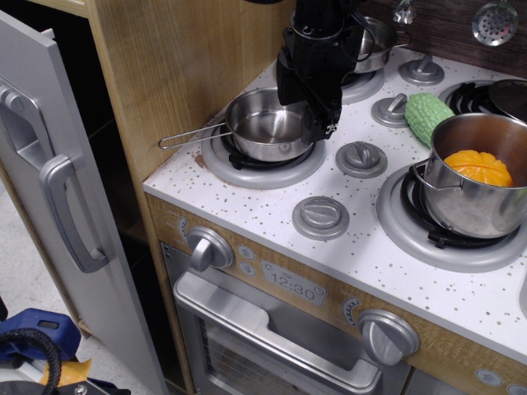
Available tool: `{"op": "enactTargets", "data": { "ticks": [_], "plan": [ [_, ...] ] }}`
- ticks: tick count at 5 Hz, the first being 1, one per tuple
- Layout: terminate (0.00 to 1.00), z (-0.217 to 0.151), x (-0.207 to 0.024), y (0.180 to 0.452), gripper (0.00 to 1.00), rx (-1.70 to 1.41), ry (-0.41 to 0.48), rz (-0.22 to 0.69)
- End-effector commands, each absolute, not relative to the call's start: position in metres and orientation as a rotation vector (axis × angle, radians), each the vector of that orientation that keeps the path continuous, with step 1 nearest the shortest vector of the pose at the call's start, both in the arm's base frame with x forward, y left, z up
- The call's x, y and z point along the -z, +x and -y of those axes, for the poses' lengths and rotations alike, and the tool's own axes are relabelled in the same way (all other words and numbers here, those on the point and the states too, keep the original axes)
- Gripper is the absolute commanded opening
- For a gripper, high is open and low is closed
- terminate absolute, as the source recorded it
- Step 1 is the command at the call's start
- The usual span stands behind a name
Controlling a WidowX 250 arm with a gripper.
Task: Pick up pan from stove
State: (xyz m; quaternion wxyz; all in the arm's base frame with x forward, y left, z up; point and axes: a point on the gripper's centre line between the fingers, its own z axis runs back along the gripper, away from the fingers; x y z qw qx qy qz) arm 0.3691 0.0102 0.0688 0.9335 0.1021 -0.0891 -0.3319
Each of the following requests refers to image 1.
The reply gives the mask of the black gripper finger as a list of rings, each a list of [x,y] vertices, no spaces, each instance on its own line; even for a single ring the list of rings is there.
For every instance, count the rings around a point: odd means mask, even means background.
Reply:
[[[281,105],[293,105],[306,100],[303,76],[298,68],[277,62],[277,96]]]
[[[301,120],[302,142],[310,145],[317,141],[330,139],[332,134],[338,129],[341,112],[341,107],[325,110],[307,105],[304,108]]]

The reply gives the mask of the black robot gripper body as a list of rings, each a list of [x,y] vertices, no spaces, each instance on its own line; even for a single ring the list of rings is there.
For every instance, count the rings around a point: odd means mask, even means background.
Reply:
[[[343,79],[357,63],[359,27],[324,39],[306,38],[290,27],[283,37],[285,44],[277,62],[300,70],[305,101],[316,108],[341,107]]]

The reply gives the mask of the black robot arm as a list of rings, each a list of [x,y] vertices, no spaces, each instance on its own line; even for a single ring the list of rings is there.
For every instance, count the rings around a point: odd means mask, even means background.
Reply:
[[[277,56],[277,96],[282,105],[304,102],[301,140],[328,139],[342,111],[342,84],[354,72],[364,32],[359,1],[297,1]]]

